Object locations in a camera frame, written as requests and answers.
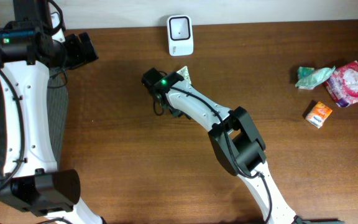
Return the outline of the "white cream tube gold cap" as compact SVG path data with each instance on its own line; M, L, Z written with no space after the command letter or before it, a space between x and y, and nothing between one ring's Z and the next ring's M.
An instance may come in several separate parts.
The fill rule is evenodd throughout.
M177 70L177 73L181 75L189 84L191 84L190 73L188 71L187 66L184 66L181 69Z

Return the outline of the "teal wet wipes pack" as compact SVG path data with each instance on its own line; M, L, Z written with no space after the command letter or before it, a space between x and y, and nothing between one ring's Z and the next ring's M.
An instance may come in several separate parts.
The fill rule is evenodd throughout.
M335 69L336 67L314 69L311 75L298 80L295 86L302 90L313 90L316 86L325 82L334 73Z

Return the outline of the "small orange packet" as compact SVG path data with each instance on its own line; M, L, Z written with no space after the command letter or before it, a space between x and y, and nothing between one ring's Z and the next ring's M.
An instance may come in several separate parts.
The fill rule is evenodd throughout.
M321 128L333 110L322 102L317 102L306 115L306 120L317 128Z

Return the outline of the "red purple tissue pack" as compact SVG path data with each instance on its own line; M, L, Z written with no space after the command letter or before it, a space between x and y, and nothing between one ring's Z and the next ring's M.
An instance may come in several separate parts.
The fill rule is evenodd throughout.
M358 61L335 69L323 85L338 107L358 103Z

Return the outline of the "small teal tissue pack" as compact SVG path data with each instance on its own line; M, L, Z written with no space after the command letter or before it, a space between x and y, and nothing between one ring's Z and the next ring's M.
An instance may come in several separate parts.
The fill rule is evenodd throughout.
M314 68L311 67L299 67L297 70L298 80L301 80L314 72Z

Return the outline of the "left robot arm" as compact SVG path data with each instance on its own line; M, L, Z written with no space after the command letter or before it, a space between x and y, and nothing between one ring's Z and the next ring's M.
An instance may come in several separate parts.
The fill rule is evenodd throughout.
M0 202L46 223L103 224L81 198L77 171L61 171L47 113L49 81L98 59L87 33L64 36L53 0L14 1L14 20L0 30L0 83L6 157Z

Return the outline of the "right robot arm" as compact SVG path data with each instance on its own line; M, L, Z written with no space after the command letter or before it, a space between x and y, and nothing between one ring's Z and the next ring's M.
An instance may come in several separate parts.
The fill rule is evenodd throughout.
M184 115L205 128L216 159L247 186L265 223L302 222L275 184L264 140L244 108L232 110L215 103L177 72L167 74L151 68L141 82L163 110L169 110L174 117Z

